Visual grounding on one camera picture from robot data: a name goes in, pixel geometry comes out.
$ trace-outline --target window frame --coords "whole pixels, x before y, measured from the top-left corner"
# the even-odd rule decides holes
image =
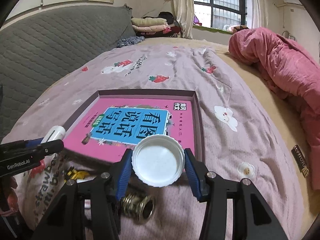
[[[210,23],[210,28],[212,27],[213,24],[213,8],[218,8],[218,9],[223,9],[226,11],[230,11],[233,13],[237,13],[241,15],[241,25],[245,25],[246,23],[246,16],[247,16],[247,12],[246,12],[246,6],[245,6],[245,0],[239,0],[239,10],[235,10],[233,8],[229,8],[229,7],[225,7],[219,4],[214,4],[213,0],[210,0],[210,3],[205,3],[205,2],[198,2],[198,1],[193,1],[194,4],[200,4],[200,5],[205,5],[205,6],[210,6],[211,7],[211,23]]]

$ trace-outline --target window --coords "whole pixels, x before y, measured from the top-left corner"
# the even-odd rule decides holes
[[[246,25],[246,0],[194,0],[195,15],[202,26]]]

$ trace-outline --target pink blanket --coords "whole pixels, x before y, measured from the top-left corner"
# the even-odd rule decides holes
[[[268,87],[301,113],[311,147],[312,187],[320,189],[320,67],[297,42],[266,28],[232,35],[229,52],[245,64],[255,63]]]

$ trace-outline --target curtain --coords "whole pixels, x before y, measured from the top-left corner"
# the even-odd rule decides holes
[[[268,0],[253,0],[252,28],[268,27]]]
[[[192,39],[193,0],[173,0],[174,12],[182,29],[182,37]]]

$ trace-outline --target flower print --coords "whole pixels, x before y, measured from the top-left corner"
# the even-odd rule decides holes
[[[78,99],[78,100],[75,100],[75,101],[73,101],[73,105],[76,105],[76,104],[79,104],[80,102],[82,102],[82,100],[81,99]]]
[[[242,162],[238,165],[238,172],[243,178],[252,179],[254,177],[255,168],[252,164]]]
[[[107,142],[105,139],[99,139],[98,144],[99,145],[104,145]]]
[[[224,88],[223,88],[223,87],[219,87],[218,85],[216,85],[216,88],[217,88],[221,93],[224,92]]]
[[[224,123],[226,123],[231,130],[237,132],[238,121],[232,116],[233,112],[230,108],[224,108],[222,106],[214,107],[214,115],[216,118]]]
[[[22,125],[26,125],[28,122],[29,122],[29,120],[26,119],[26,120],[23,121]]]
[[[167,55],[169,55],[170,57],[175,57],[177,54],[175,54],[175,53],[173,53],[173,52],[169,51],[169,52],[167,52]]]

